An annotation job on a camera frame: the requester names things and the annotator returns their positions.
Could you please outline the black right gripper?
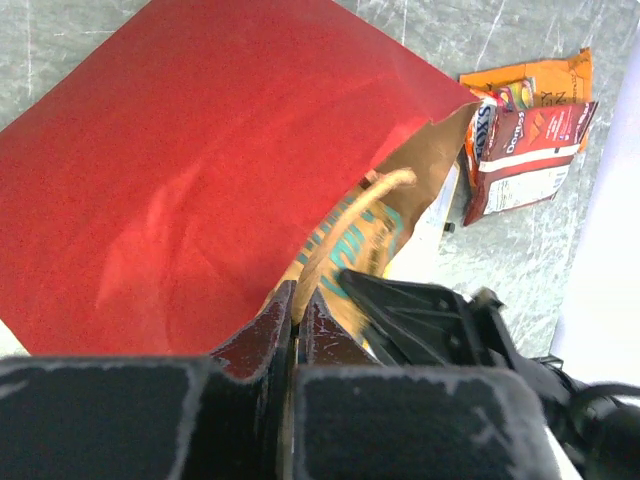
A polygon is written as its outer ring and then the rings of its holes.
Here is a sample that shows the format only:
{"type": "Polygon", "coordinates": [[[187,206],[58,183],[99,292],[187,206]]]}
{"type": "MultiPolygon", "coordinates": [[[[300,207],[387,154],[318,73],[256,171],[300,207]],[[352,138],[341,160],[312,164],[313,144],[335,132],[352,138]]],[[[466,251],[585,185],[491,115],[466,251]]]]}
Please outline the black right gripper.
{"type": "Polygon", "coordinates": [[[293,380],[296,479],[557,479],[549,430],[563,388],[520,355],[491,290],[344,269],[364,314],[360,346],[319,293],[299,325],[293,380]]]}

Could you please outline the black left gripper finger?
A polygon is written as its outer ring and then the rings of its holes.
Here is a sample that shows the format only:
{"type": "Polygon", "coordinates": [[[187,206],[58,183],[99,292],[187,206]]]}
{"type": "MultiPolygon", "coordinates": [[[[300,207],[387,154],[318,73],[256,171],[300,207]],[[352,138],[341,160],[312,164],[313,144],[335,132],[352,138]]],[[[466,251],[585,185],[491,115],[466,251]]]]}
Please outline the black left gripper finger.
{"type": "Polygon", "coordinates": [[[294,285],[209,354],[1,363],[5,479],[274,479],[294,285]]]}

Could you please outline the brown teal chips bag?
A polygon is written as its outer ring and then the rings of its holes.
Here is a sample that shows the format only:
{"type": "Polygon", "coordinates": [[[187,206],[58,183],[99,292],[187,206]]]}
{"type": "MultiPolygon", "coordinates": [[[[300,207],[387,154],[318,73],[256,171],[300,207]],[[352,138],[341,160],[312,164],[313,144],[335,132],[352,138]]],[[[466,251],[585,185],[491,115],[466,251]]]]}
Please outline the brown teal chips bag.
{"type": "MultiPolygon", "coordinates": [[[[287,268],[277,286],[285,280],[298,280],[309,257],[314,253],[328,232],[356,199],[365,191],[355,187],[330,211],[329,215],[313,231],[287,268]]],[[[331,315],[355,339],[373,354],[363,337],[365,316],[339,286],[338,276],[343,269],[382,277],[387,266],[407,240],[407,222],[382,200],[376,200],[350,222],[336,241],[327,260],[321,265],[319,288],[331,315]]]]}

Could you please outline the red brown paper bag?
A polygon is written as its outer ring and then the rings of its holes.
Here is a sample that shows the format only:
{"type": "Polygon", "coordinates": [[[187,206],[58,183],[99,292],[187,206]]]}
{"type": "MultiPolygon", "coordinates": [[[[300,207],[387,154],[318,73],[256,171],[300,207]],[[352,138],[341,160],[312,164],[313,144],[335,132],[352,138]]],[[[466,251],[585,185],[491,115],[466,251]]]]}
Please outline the red brown paper bag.
{"type": "Polygon", "coordinates": [[[153,1],[1,134],[1,318],[31,354],[198,354],[365,174],[421,178],[473,95],[331,1],[153,1]]]}

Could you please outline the red Doritos bag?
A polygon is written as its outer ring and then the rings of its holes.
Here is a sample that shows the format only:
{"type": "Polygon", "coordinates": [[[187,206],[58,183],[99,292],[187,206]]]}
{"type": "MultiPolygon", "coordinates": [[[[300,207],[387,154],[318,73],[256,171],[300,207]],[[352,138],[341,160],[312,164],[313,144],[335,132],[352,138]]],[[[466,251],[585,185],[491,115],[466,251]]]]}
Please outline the red Doritos bag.
{"type": "Polygon", "coordinates": [[[598,108],[596,101],[496,110],[463,224],[555,197],[598,108]]]}

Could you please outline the orange honey snack bag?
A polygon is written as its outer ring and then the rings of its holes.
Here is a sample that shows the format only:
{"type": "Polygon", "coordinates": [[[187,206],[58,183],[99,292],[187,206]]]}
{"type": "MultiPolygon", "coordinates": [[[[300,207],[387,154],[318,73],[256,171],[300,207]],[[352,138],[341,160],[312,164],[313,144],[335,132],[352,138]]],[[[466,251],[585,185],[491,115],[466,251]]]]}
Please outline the orange honey snack bag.
{"type": "MultiPolygon", "coordinates": [[[[469,91],[470,87],[496,90],[525,77],[533,77],[536,82],[532,108],[592,101],[592,64],[588,49],[568,60],[545,60],[465,74],[460,77],[460,83],[469,91]]],[[[470,93],[479,108],[481,101],[470,93]]]]}

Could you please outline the orange white Fox's candy bag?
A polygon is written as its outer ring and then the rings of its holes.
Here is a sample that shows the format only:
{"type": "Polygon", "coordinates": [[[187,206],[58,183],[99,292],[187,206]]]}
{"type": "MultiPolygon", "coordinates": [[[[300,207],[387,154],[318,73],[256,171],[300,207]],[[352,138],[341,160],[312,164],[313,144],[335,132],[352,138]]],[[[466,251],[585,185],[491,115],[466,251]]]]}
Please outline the orange white Fox's candy bag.
{"type": "Polygon", "coordinates": [[[534,106],[536,82],[533,77],[508,83],[496,90],[481,90],[470,87],[470,91],[481,101],[468,126],[464,149],[467,157],[469,184],[475,190],[477,174],[484,147],[498,111],[526,110],[534,106]]]}

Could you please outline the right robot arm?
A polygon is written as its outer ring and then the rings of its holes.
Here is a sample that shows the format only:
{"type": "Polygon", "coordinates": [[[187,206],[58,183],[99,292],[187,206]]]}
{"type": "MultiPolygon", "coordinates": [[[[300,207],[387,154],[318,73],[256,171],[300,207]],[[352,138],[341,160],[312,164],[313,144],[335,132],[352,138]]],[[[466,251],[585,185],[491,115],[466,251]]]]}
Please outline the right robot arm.
{"type": "Polygon", "coordinates": [[[301,281],[293,390],[297,479],[578,479],[639,475],[639,390],[586,384],[554,356],[527,358],[483,289],[338,276],[364,314],[362,365],[339,364],[311,327],[301,281]]]}

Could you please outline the yellow framed whiteboard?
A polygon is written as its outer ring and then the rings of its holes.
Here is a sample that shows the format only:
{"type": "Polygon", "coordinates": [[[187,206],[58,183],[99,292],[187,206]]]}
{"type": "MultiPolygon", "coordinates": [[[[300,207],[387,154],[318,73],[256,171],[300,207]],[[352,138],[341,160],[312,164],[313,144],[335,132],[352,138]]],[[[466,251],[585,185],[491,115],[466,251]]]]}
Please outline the yellow framed whiteboard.
{"type": "Polygon", "coordinates": [[[455,163],[438,196],[418,219],[411,237],[386,267],[385,279],[416,283],[434,279],[444,225],[449,222],[459,175],[460,167],[455,163]]]}

